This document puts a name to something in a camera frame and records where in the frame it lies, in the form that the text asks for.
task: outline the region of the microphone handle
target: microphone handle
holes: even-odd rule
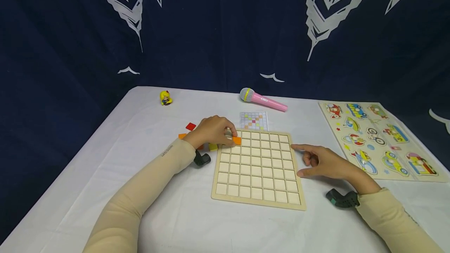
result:
[[[265,106],[268,106],[270,108],[280,110],[280,111],[287,111],[287,109],[288,109],[287,105],[283,105],[277,101],[274,101],[267,97],[261,96],[260,94],[258,94],[256,92],[252,96],[252,102],[260,104],[260,105],[265,105]]]

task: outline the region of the microphone grille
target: microphone grille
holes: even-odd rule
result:
[[[243,99],[245,102],[251,102],[254,93],[255,91],[250,88],[242,88],[241,93],[239,95],[241,99]]]

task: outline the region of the hand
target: hand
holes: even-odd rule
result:
[[[238,133],[234,124],[225,117],[217,115],[203,119],[194,131],[189,132],[184,141],[190,143],[195,149],[204,143],[225,144],[226,146],[234,146],[234,141],[225,137],[225,132],[229,128],[231,134],[237,137]]]
[[[291,147],[297,151],[304,150],[303,162],[306,166],[312,166],[312,168],[299,170],[297,172],[299,177],[325,176],[347,180],[355,171],[361,171],[328,148],[310,144],[293,144]]]
[[[303,162],[306,166],[312,166],[312,168],[299,170],[297,176],[343,179],[348,181],[359,194],[373,194],[381,190],[381,187],[366,172],[328,148],[310,144],[293,144],[291,147],[298,151],[304,150]]]

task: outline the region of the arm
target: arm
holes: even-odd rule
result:
[[[402,204],[387,189],[382,189],[371,176],[332,150],[308,144],[293,144],[304,150],[307,166],[297,175],[326,176],[348,181],[359,194],[357,211],[380,237],[392,253],[443,253],[441,248],[408,215]]]
[[[109,200],[98,217],[83,252],[137,252],[139,224],[143,213],[172,176],[186,168],[194,158],[195,149],[191,144],[179,139],[171,143]]]

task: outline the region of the wooden puzzle board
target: wooden puzzle board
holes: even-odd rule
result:
[[[241,146],[220,146],[211,197],[215,200],[306,210],[290,134],[238,130]]]
[[[319,102],[347,159],[374,179],[448,182],[380,103]]]

